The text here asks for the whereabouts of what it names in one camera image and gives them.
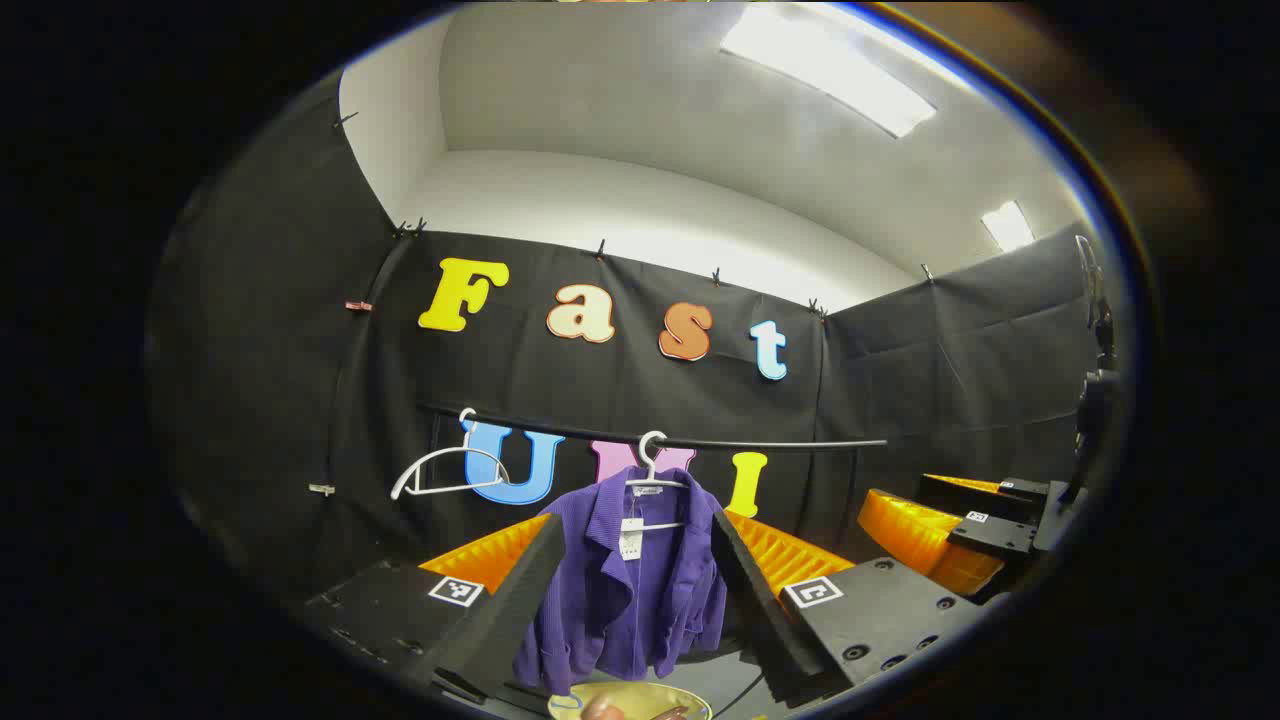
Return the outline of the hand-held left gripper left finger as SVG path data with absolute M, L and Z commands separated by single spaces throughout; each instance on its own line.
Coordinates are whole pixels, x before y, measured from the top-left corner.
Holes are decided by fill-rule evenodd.
M 301 618 L 404 689 L 483 702 L 511 679 L 563 556 L 561 518 L 539 515 L 429 562 L 375 562 L 314 596 Z

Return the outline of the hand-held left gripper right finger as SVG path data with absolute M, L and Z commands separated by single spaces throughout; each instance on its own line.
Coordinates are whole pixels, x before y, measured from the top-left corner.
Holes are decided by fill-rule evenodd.
M 876 559 L 772 591 L 726 512 L 712 525 L 719 574 L 739 606 L 744 644 L 773 700 L 867 703 L 941 659 L 989 616 L 893 559 Z

